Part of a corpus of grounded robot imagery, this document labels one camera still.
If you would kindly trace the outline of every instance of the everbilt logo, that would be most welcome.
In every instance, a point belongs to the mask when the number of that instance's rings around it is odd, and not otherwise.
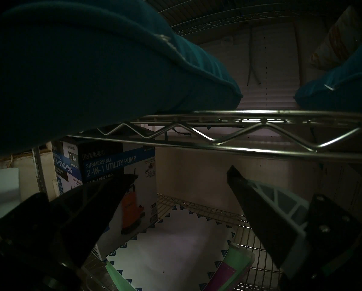
[[[92,152],[92,153],[87,153],[87,154],[83,154],[83,159],[89,159],[89,158],[93,158],[93,157],[97,157],[97,156],[102,156],[104,155],[104,151],[97,151],[97,152]]]

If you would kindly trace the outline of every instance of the pillow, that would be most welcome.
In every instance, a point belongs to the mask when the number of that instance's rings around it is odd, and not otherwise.
[[[0,17],[0,154],[241,98],[223,64],[142,0],[13,0]]]
[[[300,87],[294,99],[304,109],[362,112],[362,44],[341,66]]]
[[[346,61],[362,43],[362,21],[352,6],[330,28],[309,63],[320,70],[331,70]]]

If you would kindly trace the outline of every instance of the metal screw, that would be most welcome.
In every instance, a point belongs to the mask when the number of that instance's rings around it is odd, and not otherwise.
[[[320,230],[321,230],[322,232],[330,232],[329,226],[327,226],[327,225],[325,225],[325,224],[320,225]]]

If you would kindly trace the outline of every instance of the wire shelf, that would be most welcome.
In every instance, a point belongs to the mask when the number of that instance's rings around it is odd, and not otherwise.
[[[163,126],[153,132],[141,125]],[[338,135],[322,142],[310,142],[290,129],[291,126],[308,128],[339,128]],[[130,135],[122,128],[129,128]],[[175,127],[182,127],[193,137],[169,140],[167,132]],[[237,131],[221,135],[218,138],[203,133],[199,127],[229,127]],[[282,146],[271,145],[266,149],[260,146],[248,147],[227,145],[230,141],[244,140],[244,136],[260,129],[269,129],[288,139],[292,145],[286,149]],[[130,137],[131,132],[138,138]],[[126,121],[108,128],[81,132],[70,137],[126,142],[148,146],[170,146],[193,150],[214,150],[240,154],[251,157],[275,159],[309,159],[317,161],[335,161],[362,163],[362,152],[346,152],[339,148],[357,135],[362,135],[362,114],[348,112],[325,111],[195,111],[189,114],[163,114],[145,116],[135,121]]]
[[[236,231],[234,243],[242,247],[246,247],[248,250],[254,252],[254,264],[250,268],[249,273],[238,284],[235,290],[247,291],[251,289],[264,291],[277,289],[282,271],[274,265],[270,255],[266,252],[265,248],[250,228],[249,222],[245,216],[158,194],[158,218],[163,218],[175,204],[179,204],[194,213],[232,226],[232,228]],[[99,274],[95,276],[91,273],[91,271],[99,269],[99,267],[104,268],[104,272],[101,272],[100,276]],[[90,254],[82,269],[87,274],[90,273],[92,277],[100,280],[105,290],[113,290],[113,282],[110,279],[104,279],[105,276],[103,274],[107,272],[104,267],[104,263],[94,254]]]
[[[338,16],[344,0],[144,0],[185,35],[216,26],[272,17]]]

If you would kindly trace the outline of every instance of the submersible utility pump box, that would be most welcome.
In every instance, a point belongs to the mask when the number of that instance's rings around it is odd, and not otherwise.
[[[93,249],[100,260],[158,220],[154,147],[65,137],[52,141],[52,150],[57,195],[120,174],[138,175]]]

